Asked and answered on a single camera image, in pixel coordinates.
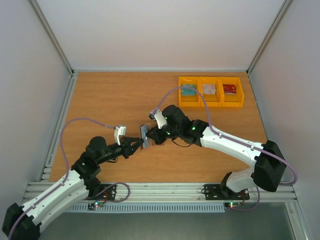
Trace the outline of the brown leather card holder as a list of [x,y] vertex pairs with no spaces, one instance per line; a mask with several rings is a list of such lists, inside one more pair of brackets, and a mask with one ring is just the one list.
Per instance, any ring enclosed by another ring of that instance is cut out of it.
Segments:
[[164,146],[165,143],[163,144],[155,144],[155,142],[153,141],[153,139],[147,138],[145,133],[147,129],[152,129],[153,127],[157,126],[156,124],[151,124],[151,123],[145,123],[142,124],[139,127],[140,130],[140,138],[142,138],[144,140],[143,145],[140,147],[141,149],[147,149],[149,147],[154,147],[154,146]]

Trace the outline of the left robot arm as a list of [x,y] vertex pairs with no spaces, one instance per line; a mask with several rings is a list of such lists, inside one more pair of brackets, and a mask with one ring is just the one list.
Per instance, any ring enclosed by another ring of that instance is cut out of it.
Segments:
[[100,164],[127,159],[144,143],[142,138],[122,137],[107,145],[101,136],[92,138],[66,174],[47,190],[22,206],[12,204],[6,211],[3,233],[10,240],[37,240],[41,233],[69,207],[84,199],[96,199],[101,193],[97,175]]

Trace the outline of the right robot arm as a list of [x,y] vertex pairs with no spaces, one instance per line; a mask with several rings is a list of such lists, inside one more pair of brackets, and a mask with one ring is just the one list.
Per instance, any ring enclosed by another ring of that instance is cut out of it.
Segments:
[[275,192],[286,169],[284,157],[278,145],[268,140],[266,143],[245,140],[223,132],[203,120],[190,120],[183,111],[169,105],[163,111],[153,110],[149,118],[156,122],[146,137],[156,145],[166,140],[180,138],[189,145],[217,150],[234,157],[248,168],[238,172],[228,172],[220,183],[218,193],[224,199],[237,193],[258,187],[268,192]]

